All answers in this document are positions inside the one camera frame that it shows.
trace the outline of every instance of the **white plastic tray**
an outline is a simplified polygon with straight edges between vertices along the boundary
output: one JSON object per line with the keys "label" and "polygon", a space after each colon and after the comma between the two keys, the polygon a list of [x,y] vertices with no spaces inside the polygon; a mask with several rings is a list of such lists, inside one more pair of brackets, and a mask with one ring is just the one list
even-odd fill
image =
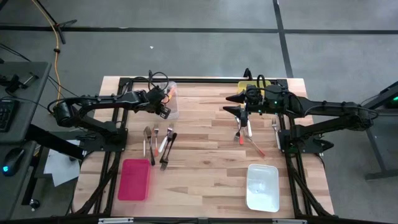
{"label": "white plastic tray", "polygon": [[251,210],[278,212],[279,175],[276,167],[259,164],[249,166],[246,204]]}

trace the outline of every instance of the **gray carpet floor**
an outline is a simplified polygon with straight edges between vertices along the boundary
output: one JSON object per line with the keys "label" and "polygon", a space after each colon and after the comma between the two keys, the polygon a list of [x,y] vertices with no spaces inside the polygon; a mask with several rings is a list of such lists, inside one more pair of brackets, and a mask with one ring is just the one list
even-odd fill
{"label": "gray carpet floor", "polygon": [[[76,26],[276,29],[272,0],[43,0],[59,22]],[[398,30],[395,0],[279,0],[285,29]],[[30,1],[9,1],[0,25],[47,26]],[[59,59],[61,83],[76,94],[99,92],[105,75],[287,77],[278,34],[177,32],[66,32]],[[33,61],[53,63],[52,32],[0,30],[0,42]],[[294,78],[304,78],[311,100],[355,101],[373,96],[397,81],[398,35],[286,34]],[[22,61],[0,49],[7,61]],[[41,103],[56,97],[49,83]],[[314,118],[316,122],[325,118]],[[38,109],[34,123],[59,130]],[[325,153],[326,176],[335,213],[343,218],[398,222],[398,177],[365,181],[379,171],[366,133],[338,131],[326,138],[335,147]],[[46,184],[40,184],[51,191]],[[71,192],[72,184],[54,192]],[[40,215],[20,212],[14,218],[63,215],[59,208]]]}

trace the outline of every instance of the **keyboard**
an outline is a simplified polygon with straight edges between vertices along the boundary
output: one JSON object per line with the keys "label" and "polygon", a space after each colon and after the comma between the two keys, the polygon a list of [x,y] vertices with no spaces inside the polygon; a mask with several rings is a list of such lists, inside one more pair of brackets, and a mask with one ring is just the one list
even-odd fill
{"label": "keyboard", "polygon": [[17,111],[18,103],[16,100],[0,101],[0,133],[8,132]]}

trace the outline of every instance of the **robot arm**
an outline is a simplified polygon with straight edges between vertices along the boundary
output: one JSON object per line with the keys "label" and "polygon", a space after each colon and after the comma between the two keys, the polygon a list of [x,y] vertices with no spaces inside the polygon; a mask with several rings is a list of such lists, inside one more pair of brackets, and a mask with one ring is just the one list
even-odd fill
{"label": "robot arm", "polygon": [[226,99],[244,104],[244,108],[223,107],[224,110],[241,120],[242,127],[247,126],[248,115],[251,113],[284,114],[290,118],[303,118],[310,114],[338,117],[309,126],[293,125],[289,133],[284,136],[289,139],[289,143],[293,144],[314,136],[320,138],[323,133],[341,129],[364,131],[373,125],[372,120],[377,117],[375,111],[353,102],[311,101],[305,97],[296,96],[279,85],[269,85],[265,88],[248,85],[246,90]]}
{"label": "robot arm", "polygon": [[101,122],[95,120],[86,114],[91,110],[106,108],[124,108],[138,111],[155,113],[160,117],[167,119],[170,109],[167,108],[162,100],[166,94],[158,86],[152,88],[148,93],[144,90],[129,91],[118,96],[82,96],[74,98],[61,99],[53,107],[53,113],[57,124],[62,127],[81,127],[90,131],[100,133],[106,140],[117,141],[118,129],[112,121]]}

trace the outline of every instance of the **pink plastic tray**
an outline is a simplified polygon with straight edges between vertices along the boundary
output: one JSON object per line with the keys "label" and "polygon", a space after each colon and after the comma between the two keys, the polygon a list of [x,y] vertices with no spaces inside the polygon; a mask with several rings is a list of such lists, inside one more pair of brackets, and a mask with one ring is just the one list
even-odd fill
{"label": "pink plastic tray", "polygon": [[148,194],[150,163],[147,159],[126,159],[120,178],[119,200],[145,200]]}

